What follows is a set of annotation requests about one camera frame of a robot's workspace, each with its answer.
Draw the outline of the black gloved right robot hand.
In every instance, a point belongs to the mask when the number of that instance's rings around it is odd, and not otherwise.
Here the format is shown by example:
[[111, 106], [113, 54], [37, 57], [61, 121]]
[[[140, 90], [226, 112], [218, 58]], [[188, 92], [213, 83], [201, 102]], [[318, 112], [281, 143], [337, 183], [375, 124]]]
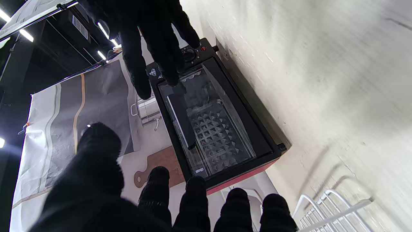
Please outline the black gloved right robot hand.
[[94, 22], [108, 27], [110, 39], [119, 37], [132, 85], [143, 100], [151, 97], [151, 85], [141, 38], [171, 86], [178, 85], [178, 74], [185, 64], [173, 28], [190, 47], [200, 46], [200, 38], [178, 0], [80, 0], [79, 4]]

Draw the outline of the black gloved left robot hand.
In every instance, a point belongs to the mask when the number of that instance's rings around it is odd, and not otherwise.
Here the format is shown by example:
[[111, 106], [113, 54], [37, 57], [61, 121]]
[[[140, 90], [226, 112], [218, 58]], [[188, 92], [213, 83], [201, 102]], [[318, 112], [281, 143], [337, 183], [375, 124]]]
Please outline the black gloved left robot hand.
[[186, 182], [179, 213], [169, 211], [169, 171], [149, 173], [138, 204], [121, 196], [125, 181], [117, 162], [118, 135], [103, 123], [84, 131], [77, 153], [59, 175], [30, 232], [210, 232], [206, 181]]

